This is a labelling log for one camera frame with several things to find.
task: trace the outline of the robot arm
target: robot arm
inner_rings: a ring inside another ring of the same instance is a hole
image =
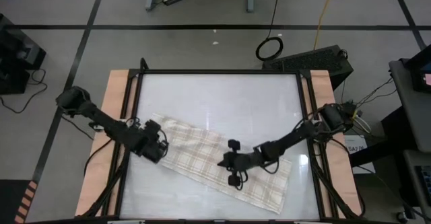
[[[240,190],[238,187],[245,182],[242,181],[241,173],[246,174],[246,171],[252,167],[265,169],[267,166],[277,163],[286,149],[304,139],[327,142],[334,134],[346,131],[352,124],[337,104],[324,105],[314,113],[314,116],[317,115],[320,115],[322,121],[313,123],[311,120],[301,120],[297,125],[299,127],[295,127],[292,132],[279,140],[268,141],[253,147],[252,153],[237,153],[240,143],[229,140],[228,146],[232,148],[232,151],[223,154],[223,161],[218,164],[232,172],[228,179],[229,185]]]
[[[128,125],[126,122],[114,120],[91,102],[86,90],[77,86],[64,91],[56,102],[65,114],[71,117],[82,115],[103,126],[108,137],[120,142],[138,156],[158,163],[166,154],[168,143],[159,141],[160,125],[153,120],[147,121],[144,128],[141,128],[138,122]]]

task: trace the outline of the plaid towel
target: plaid towel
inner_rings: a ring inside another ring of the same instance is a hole
[[[153,114],[152,120],[162,126],[170,143],[169,152],[160,164],[234,198],[280,214],[290,173],[289,161],[280,159],[276,174],[268,174],[259,167],[247,171],[248,181],[238,191],[228,185],[230,172],[217,166],[223,160],[223,153],[230,151],[226,138],[157,114]],[[242,151],[252,151],[244,148],[241,145]]]

